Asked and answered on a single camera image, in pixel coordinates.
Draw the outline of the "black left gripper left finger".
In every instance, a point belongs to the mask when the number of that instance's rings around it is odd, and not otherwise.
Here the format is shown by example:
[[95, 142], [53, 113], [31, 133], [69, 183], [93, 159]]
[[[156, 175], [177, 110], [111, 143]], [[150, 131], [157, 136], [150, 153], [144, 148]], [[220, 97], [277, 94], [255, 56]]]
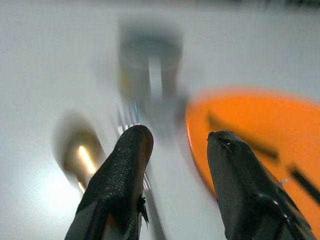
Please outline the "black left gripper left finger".
[[144, 174], [154, 138], [144, 125], [125, 130], [90, 179], [67, 231], [67, 240], [137, 240], [148, 221]]

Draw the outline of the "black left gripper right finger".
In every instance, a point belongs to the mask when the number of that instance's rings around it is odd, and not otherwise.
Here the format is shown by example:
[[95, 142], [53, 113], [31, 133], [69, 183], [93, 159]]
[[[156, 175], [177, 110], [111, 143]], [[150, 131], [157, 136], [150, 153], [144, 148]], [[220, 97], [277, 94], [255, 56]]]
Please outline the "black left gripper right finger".
[[228, 240], [314, 240], [310, 224], [249, 145], [227, 130], [207, 137], [207, 161]]

